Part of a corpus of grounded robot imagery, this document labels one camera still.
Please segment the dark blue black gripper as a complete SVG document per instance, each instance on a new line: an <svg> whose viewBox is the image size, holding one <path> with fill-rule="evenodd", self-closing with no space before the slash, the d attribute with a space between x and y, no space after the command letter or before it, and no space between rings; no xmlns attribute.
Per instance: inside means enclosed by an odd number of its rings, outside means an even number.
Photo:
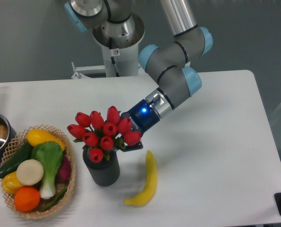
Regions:
<svg viewBox="0 0 281 227"><path fill-rule="evenodd" d="M159 87L141 100L130 110L121 114L121 118L129 118L132 122L131 130L142 135L157 124L162 118L174 110L174 105L169 97ZM120 150L129 152L143 148L142 141L132 146L125 146Z"/></svg>

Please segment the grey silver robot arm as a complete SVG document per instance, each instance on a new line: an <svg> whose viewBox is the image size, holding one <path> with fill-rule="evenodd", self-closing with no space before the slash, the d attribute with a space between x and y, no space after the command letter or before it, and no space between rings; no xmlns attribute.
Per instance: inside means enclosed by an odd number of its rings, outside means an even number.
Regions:
<svg viewBox="0 0 281 227"><path fill-rule="evenodd" d="M175 40L166 48L151 44L141 51L138 44L145 28L131 12L130 1L69 0L64 6L79 31L92 30L102 48L107 77L135 76L142 68L158 86L127 112L109 111L122 119L111 141L114 151L142 148L141 136L202 86L188 63L211 49L212 35L198 27L188 1L163 0L161 5Z"/></svg>

